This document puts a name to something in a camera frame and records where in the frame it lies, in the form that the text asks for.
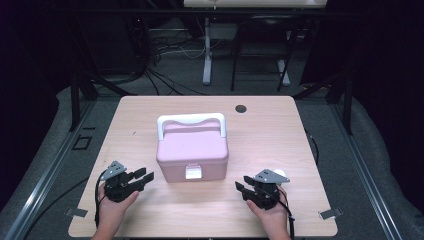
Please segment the pink storage box with handle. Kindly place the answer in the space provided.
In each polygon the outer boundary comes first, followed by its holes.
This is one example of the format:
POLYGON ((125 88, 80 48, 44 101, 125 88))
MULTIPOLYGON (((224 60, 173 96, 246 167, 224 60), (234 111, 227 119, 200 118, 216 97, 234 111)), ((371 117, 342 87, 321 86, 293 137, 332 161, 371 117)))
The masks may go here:
POLYGON ((156 159, 168 183, 226 178, 229 148, 222 113, 163 115, 157 132, 156 159))

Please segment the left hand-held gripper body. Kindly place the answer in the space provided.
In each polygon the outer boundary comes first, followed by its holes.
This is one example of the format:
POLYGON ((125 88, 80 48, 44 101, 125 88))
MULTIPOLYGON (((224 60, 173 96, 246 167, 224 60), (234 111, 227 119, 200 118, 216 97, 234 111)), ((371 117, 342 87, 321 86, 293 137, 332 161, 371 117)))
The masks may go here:
POLYGON ((106 197, 114 202, 122 202, 132 193, 139 192, 135 183, 134 172, 127 173, 127 168, 118 161, 113 161, 100 175, 100 180, 105 182, 104 193, 106 197))

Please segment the white desk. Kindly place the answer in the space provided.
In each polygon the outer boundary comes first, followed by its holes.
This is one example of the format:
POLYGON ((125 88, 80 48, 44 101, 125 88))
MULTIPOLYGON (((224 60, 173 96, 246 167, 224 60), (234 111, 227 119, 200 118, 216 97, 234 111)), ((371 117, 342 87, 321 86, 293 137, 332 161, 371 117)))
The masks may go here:
MULTIPOLYGON (((328 0, 184 0, 189 10, 303 10, 324 9, 328 0)), ((231 39, 235 36, 236 25, 214 17, 204 17, 205 58, 203 84, 211 83, 213 39, 231 39)))

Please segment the black chair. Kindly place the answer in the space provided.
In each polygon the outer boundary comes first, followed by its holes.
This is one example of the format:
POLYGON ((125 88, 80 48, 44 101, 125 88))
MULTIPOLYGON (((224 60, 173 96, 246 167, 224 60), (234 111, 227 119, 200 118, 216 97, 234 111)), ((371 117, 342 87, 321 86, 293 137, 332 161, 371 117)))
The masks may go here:
POLYGON ((253 16, 237 25, 233 40, 231 86, 235 90, 238 74, 277 74, 277 90, 284 77, 299 31, 306 24, 299 16, 253 16))

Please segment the black metal stand frame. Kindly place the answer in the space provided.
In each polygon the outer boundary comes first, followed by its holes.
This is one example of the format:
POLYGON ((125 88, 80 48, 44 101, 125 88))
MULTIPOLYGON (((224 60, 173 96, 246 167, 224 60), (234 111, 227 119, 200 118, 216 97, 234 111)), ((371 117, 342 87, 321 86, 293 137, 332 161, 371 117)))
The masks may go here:
POLYGON ((353 79, 351 78, 352 71, 349 67, 343 67, 342 70, 331 77, 325 79, 322 82, 315 83, 306 90, 293 96, 294 99, 303 99, 312 93, 318 91, 324 86, 329 85, 330 90, 328 91, 325 99, 328 104, 336 104, 339 102, 341 97, 343 99, 343 111, 342 111, 342 126, 345 131, 351 135, 351 116, 352 116, 352 101, 353 101, 353 79))
POLYGON ((70 131, 74 131, 81 122, 80 94, 83 94, 88 101, 96 101, 99 96, 93 81, 119 96, 133 96, 133 93, 107 81, 98 73, 84 33, 77 20, 68 20, 67 28, 75 47, 75 55, 72 59, 73 74, 70 82, 72 110, 70 131))

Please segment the grey metal table bracket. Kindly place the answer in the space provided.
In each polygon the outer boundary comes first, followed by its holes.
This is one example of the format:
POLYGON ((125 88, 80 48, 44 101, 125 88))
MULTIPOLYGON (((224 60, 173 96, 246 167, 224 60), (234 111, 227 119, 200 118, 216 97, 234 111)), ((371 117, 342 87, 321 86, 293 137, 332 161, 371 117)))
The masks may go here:
POLYGON ((319 213, 319 216, 323 219, 336 219, 343 214, 340 208, 333 208, 319 213))
POLYGON ((68 208, 65 211, 65 215, 70 217, 81 217, 84 218, 87 214, 87 210, 79 209, 79 208, 68 208))

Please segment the aluminium floor rail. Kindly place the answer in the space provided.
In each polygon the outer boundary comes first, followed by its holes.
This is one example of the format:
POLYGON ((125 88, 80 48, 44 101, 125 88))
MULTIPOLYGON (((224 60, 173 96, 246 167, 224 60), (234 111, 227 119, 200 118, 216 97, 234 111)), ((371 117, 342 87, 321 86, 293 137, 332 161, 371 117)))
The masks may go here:
POLYGON ((374 213, 379 220, 381 228, 387 240, 404 240, 397 225, 395 224, 392 214, 390 213, 386 201, 382 197, 374 178, 365 163, 365 159, 355 141, 353 135, 350 135, 345 129, 342 122, 342 113, 337 105, 330 104, 330 111, 336 120, 337 126, 351 151, 353 156, 353 165, 357 172, 360 182, 367 194, 372 205, 374 213))
POLYGON ((65 162, 65 155, 77 139, 80 125, 91 113, 95 102, 83 104, 80 120, 70 131, 71 105, 60 103, 58 113, 12 197, 0 212, 0 240, 23 240, 36 218, 65 162))

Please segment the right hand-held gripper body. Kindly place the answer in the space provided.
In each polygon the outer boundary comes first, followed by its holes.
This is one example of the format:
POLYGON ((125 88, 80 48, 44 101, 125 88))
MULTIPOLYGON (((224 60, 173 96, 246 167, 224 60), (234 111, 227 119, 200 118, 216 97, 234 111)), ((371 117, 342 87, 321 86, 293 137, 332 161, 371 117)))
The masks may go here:
POLYGON ((273 208, 278 203, 280 200, 278 187, 290 181, 287 176, 276 174, 270 169, 264 169, 251 178, 257 182, 257 186, 252 190, 247 189, 247 198, 242 198, 245 201, 253 201, 259 208, 265 210, 273 208))

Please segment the person's left hand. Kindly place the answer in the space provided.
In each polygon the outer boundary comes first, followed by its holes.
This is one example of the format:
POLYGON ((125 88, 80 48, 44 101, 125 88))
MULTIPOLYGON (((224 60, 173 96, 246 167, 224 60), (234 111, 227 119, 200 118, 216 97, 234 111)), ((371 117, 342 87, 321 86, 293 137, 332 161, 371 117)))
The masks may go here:
POLYGON ((109 200, 103 190, 99 194, 99 225, 97 229, 102 233, 114 235, 124 220, 126 211, 137 200, 138 191, 131 193, 125 200, 117 203, 109 200))

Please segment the person's right hand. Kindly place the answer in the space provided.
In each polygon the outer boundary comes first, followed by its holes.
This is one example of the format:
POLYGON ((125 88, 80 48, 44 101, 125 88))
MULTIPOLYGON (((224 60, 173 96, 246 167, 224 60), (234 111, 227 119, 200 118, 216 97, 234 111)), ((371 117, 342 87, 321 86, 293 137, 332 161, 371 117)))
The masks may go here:
POLYGON ((258 217, 268 235, 282 235, 287 232, 288 215, 287 210, 284 208, 284 205, 287 203, 286 192, 281 186, 278 189, 280 203, 277 203, 271 209, 264 210, 259 208, 253 201, 246 201, 247 206, 258 217))

